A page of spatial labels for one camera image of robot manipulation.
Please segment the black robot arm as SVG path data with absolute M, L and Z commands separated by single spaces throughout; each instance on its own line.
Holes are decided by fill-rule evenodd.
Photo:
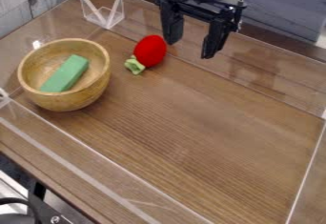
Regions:
M 182 36 L 184 17 L 208 24 L 203 38 L 201 59 L 209 59 L 224 47 L 231 32 L 240 29 L 243 0 L 154 0 L 160 9 L 160 23 L 165 42 L 176 43 Z

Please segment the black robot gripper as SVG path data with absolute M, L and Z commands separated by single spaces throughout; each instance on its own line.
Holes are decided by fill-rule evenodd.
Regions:
M 182 15 L 209 22 L 203 39 L 201 59 L 209 59 L 223 48 L 229 32 L 237 32 L 244 0 L 154 0 L 160 8 L 162 37 L 169 45 L 182 35 Z

